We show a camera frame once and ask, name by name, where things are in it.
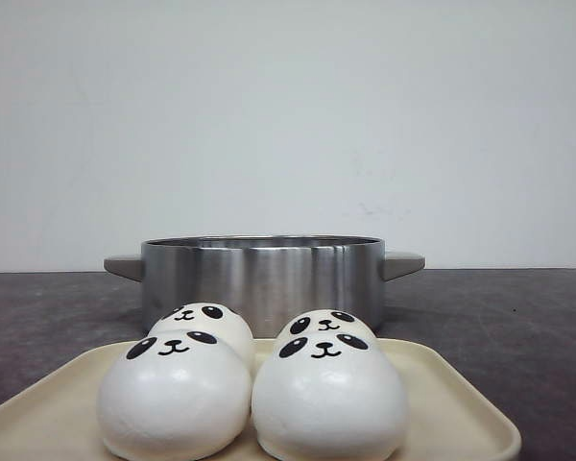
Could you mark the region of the panda bun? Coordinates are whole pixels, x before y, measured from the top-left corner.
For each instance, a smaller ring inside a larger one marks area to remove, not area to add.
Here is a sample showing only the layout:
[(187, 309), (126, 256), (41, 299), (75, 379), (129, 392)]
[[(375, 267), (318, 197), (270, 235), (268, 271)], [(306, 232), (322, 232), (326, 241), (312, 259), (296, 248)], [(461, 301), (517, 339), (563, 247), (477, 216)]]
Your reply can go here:
[(301, 313), (290, 320), (277, 336), (274, 349), (307, 333), (355, 335), (366, 341), (376, 341), (373, 331), (352, 314), (334, 309), (316, 309)]
[(279, 460), (386, 460), (405, 440), (409, 405), (377, 341), (308, 332), (276, 342), (260, 366), (252, 421)]
[(227, 306), (219, 303), (187, 303), (179, 305), (158, 319), (149, 335), (161, 331), (200, 330), (222, 339), (240, 356), (251, 373), (255, 368), (255, 346), (246, 321)]
[(250, 367), (218, 336), (164, 331), (108, 368), (97, 421), (107, 449), (126, 460), (199, 460), (241, 434), (251, 395)]

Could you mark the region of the stainless steel steamer pot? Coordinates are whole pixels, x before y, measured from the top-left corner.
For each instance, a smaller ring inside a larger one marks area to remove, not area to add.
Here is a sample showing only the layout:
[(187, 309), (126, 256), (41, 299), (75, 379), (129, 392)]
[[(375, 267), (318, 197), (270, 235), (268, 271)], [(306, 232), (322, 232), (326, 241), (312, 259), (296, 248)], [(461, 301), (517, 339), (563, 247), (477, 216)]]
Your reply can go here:
[(386, 282), (416, 273), (422, 255), (380, 238), (344, 235), (194, 236), (145, 241), (108, 257), (107, 272), (142, 285), (142, 323), (187, 303), (232, 308), (256, 337), (275, 337), (298, 314), (342, 310), (377, 328)]

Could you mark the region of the cream rectangular plastic tray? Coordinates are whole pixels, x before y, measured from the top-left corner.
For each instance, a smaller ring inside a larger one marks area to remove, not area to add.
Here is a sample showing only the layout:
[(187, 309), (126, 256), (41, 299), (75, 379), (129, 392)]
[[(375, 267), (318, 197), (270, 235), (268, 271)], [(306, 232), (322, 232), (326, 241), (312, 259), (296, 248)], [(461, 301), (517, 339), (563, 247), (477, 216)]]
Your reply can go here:
[[(517, 460), (516, 426), (437, 352), (383, 339), (409, 394), (395, 460)], [(95, 415), (100, 380), (128, 343), (85, 352), (0, 405), (0, 460), (110, 460)]]

